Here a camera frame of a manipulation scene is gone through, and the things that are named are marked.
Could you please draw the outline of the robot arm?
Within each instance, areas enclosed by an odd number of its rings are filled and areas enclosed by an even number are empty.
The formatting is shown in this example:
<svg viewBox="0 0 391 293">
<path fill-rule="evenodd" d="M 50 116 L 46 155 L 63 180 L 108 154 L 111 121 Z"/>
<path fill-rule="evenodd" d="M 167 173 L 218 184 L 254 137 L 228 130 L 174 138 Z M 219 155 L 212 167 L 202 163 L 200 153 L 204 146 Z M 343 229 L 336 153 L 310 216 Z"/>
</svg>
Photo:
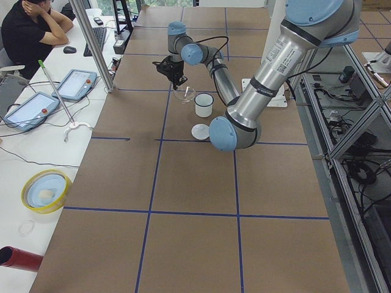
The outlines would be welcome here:
<svg viewBox="0 0 391 293">
<path fill-rule="evenodd" d="M 167 27 L 169 55 L 156 63 L 173 88 L 186 82 L 184 64 L 203 64 L 216 83 L 225 114 L 212 120 L 209 138 L 221 151 L 254 145 L 261 134 L 259 116 L 294 69 L 315 48 L 347 45 L 358 38 L 362 1 L 284 1 L 280 35 L 243 92 L 233 83 L 218 49 L 195 42 L 180 21 Z"/>
</svg>

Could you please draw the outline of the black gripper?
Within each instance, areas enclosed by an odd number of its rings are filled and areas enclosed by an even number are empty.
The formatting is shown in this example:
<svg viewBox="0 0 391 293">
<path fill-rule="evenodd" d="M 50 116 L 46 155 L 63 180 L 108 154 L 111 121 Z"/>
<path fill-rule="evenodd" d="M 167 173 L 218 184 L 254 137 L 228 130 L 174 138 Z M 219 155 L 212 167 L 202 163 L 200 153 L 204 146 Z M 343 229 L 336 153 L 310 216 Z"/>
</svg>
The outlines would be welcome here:
<svg viewBox="0 0 391 293">
<path fill-rule="evenodd" d="M 188 80 L 183 73 L 184 61 L 173 60 L 172 56 L 167 56 L 163 61 L 171 63 L 170 74 L 168 74 L 166 77 L 170 82 L 172 82 L 173 89 L 177 90 L 179 86 L 181 86 Z"/>
</svg>

